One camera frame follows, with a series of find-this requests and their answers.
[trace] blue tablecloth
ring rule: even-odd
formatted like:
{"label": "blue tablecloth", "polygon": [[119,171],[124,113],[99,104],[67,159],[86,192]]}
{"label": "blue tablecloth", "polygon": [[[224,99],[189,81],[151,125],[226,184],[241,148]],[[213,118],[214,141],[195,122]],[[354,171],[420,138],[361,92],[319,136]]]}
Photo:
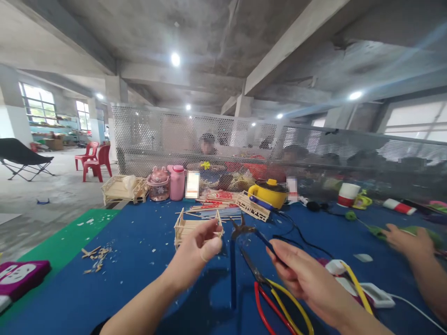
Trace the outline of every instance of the blue tablecloth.
{"label": "blue tablecloth", "polygon": [[[25,310],[1,331],[2,334],[89,334],[101,321],[116,313],[140,290],[153,281],[166,268],[175,253],[173,226],[182,207],[191,203],[166,201],[127,205],[99,234],[87,250],[113,243],[112,258],[104,262],[98,273],[83,275],[92,267],[90,259],[76,256],[32,301]],[[326,213],[313,213],[300,204],[283,208],[300,226],[308,242],[325,248],[336,258],[346,261],[360,282],[372,282],[379,288],[407,298],[432,318],[418,292],[410,268],[400,254],[369,234],[358,222]],[[357,211],[367,224],[384,226],[420,225],[437,230],[418,215],[406,216],[384,208],[372,206]],[[267,238],[284,234],[291,224],[272,214],[268,223],[246,216],[248,225],[255,225]],[[196,284],[170,307],[161,322],[160,334],[267,334],[256,309],[254,278],[239,253],[237,263],[237,309],[230,308],[230,255],[231,223],[224,223],[222,253],[206,266]],[[293,231],[288,238],[304,243]],[[255,236],[245,236],[239,243],[245,245],[253,262],[264,276],[279,281],[265,252],[264,245]],[[305,245],[315,257],[327,256]],[[369,254],[373,262],[362,263],[354,254]],[[441,334],[427,319],[410,306],[396,301],[393,309],[379,310],[378,317],[396,334]],[[305,305],[315,334],[336,334]],[[278,317],[264,304],[269,323],[278,334],[287,329]],[[299,313],[289,307],[297,325],[306,334],[307,329]]]}

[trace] red plastic chair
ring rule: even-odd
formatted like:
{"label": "red plastic chair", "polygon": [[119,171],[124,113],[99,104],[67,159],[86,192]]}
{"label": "red plastic chair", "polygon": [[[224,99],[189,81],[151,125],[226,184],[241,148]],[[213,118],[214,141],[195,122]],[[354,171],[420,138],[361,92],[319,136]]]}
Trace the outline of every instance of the red plastic chair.
{"label": "red plastic chair", "polygon": [[110,152],[110,146],[103,146],[99,150],[97,161],[87,161],[84,163],[84,180],[88,172],[88,168],[92,168],[93,176],[98,176],[99,181],[102,182],[102,174],[101,174],[101,165],[107,166],[108,174],[110,177],[112,176],[112,170],[110,168],[110,161],[108,160],[108,154]]}
{"label": "red plastic chair", "polygon": [[95,160],[95,161],[98,160],[96,158],[96,151],[98,150],[98,146],[99,146],[98,142],[89,142],[87,144],[87,150],[86,150],[85,154],[77,155],[74,157],[74,162],[76,164],[76,171],[78,171],[78,160],[80,160],[82,162],[82,166],[84,166],[84,163],[88,160]]}

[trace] perforated metal panel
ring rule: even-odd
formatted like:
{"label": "perforated metal panel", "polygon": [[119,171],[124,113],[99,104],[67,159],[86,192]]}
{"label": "perforated metal panel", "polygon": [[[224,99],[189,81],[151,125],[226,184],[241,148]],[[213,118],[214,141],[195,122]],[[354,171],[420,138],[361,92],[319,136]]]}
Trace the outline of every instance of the perforated metal panel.
{"label": "perforated metal panel", "polygon": [[[112,111],[121,174],[147,177],[155,165],[196,169],[209,161],[202,188],[240,192],[257,179],[296,176],[309,197],[333,198],[341,181],[352,181],[375,198],[446,198],[444,143],[124,104]],[[214,137],[215,154],[202,152],[204,134]]]}

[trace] hand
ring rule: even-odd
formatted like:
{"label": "hand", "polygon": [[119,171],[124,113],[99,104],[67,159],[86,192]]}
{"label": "hand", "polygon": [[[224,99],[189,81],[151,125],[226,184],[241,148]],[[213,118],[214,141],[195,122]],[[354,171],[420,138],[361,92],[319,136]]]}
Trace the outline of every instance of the hand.
{"label": "hand", "polygon": [[393,224],[387,224],[388,230],[382,230],[390,246],[409,257],[413,254],[434,253],[433,241],[425,228],[419,227],[417,236],[400,230]]}
{"label": "hand", "polygon": [[222,231],[217,219],[194,229],[182,242],[162,276],[179,293],[199,277],[205,264],[222,249],[222,240],[214,232]]}
{"label": "hand", "polygon": [[306,252],[280,240],[271,240],[285,268],[268,249],[279,277],[297,299],[307,305],[327,324],[345,327],[357,319],[354,314],[366,313],[332,275]]}

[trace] white cable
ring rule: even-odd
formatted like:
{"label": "white cable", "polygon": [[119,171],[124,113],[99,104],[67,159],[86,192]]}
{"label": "white cable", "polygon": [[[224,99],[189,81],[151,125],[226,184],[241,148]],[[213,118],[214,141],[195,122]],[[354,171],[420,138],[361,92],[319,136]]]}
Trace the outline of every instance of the white cable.
{"label": "white cable", "polygon": [[407,304],[409,304],[411,307],[413,307],[415,310],[417,310],[419,313],[421,313],[423,316],[425,316],[428,320],[431,321],[436,327],[438,327],[440,330],[442,330],[445,334],[447,334],[447,331],[441,327],[439,324],[437,324],[432,318],[430,318],[427,314],[422,312],[419,308],[417,308],[415,305],[413,305],[411,302],[409,302],[407,299],[404,299],[402,297],[399,297],[398,295],[393,295],[391,293],[387,293],[388,295],[392,296],[393,298],[400,299],[402,301],[405,301]]}

